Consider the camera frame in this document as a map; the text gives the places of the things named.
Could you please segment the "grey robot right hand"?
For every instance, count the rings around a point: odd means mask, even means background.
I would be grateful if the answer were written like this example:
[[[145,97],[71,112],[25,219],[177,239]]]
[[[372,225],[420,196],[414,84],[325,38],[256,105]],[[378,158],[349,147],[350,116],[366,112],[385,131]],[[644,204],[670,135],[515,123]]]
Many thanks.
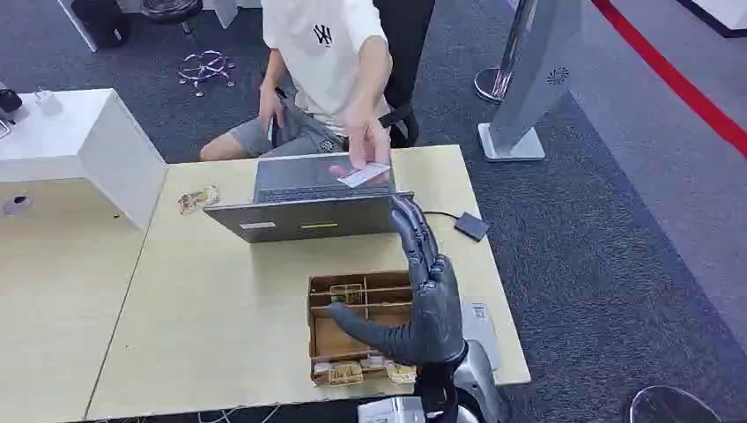
[[[441,254],[420,207],[408,197],[391,197],[391,220],[409,266],[410,322],[385,327],[343,303],[326,309],[350,337],[407,366],[454,361],[466,348],[458,283],[450,259]]]

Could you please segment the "person's right hand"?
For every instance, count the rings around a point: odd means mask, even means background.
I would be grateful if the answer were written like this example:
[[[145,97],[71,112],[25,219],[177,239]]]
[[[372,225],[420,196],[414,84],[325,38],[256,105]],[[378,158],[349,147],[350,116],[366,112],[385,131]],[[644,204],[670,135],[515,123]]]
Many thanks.
[[[259,118],[264,131],[270,128],[271,121],[280,128],[284,126],[283,104],[278,98],[275,88],[270,85],[262,84],[260,87]]]

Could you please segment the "person's left hand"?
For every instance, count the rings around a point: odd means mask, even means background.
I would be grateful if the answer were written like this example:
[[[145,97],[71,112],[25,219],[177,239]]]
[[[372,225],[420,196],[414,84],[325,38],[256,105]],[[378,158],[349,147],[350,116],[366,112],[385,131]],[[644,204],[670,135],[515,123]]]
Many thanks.
[[[344,130],[349,141],[351,167],[332,166],[335,177],[365,168],[371,163],[390,164],[390,137],[379,119],[370,110],[351,109],[343,115]]]

